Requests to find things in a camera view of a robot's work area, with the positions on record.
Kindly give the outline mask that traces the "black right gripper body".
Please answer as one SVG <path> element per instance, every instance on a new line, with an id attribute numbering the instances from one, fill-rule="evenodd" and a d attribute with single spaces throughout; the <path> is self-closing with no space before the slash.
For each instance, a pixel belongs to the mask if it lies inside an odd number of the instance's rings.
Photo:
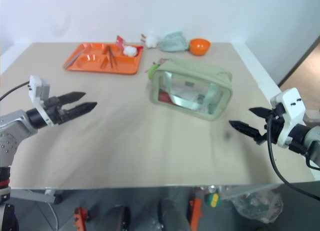
<path id="1" fill-rule="evenodd" d="M 278 141 L 278 137 L 280 132 L 284 126 L 284 118 L 282 115 L 285 113 L 285 108 L 282 103 L 278 103 L 275 108 L 272 109 L 271 117 L 271 142 L 276 144 Z"/>

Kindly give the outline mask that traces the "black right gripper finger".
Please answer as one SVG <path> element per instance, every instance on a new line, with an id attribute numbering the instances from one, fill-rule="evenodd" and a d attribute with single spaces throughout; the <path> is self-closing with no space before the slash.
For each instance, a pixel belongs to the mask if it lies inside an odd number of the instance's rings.
<path id="1" fill-rule="evenodd" d="M 252 107 L 249 109 L 253 114 L 260 118 L 268 118 L 272 114 L 272 110 L 264 107 Z"/>
<path id="2" fill-rule="evenodd" d="M 254 141 L 259 142 L 263 140 L 263 136 L 260 134 L 259 130 L 249 126 L 247 123 L 238 120 L 229 120 L 228 122 L 235 130 L 253 138 Z"/>

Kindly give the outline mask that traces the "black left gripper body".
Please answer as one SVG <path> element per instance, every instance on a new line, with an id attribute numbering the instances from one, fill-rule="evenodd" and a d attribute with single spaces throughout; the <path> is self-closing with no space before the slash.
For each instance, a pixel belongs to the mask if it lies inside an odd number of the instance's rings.
<path id="1" fill-rule="evenodd" d="M 54 125 L 61 125 L 70 120 L 69 112 L 62 106 L 69 103 L 67 96 L 53 96 L 44 101 L 44 110 Z"/>

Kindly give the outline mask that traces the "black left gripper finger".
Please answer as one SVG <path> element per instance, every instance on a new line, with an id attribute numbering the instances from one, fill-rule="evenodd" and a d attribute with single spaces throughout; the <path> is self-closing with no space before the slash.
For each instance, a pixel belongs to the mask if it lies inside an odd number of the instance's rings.
<path id="1" fill-rule="evenodd" d="M 64 106 L 66 104 L 74 103 L 80 100 L 86 93 L 81 91 L 73 91 L 58 97 L 60 105 Z"/>
<path id="2" fill-rule="evenodd" d="M 66 111 L 67 119 L 76 119 L 82 115 L 91 112 L 97 105 L 97 102 L 84 102 Z"/>

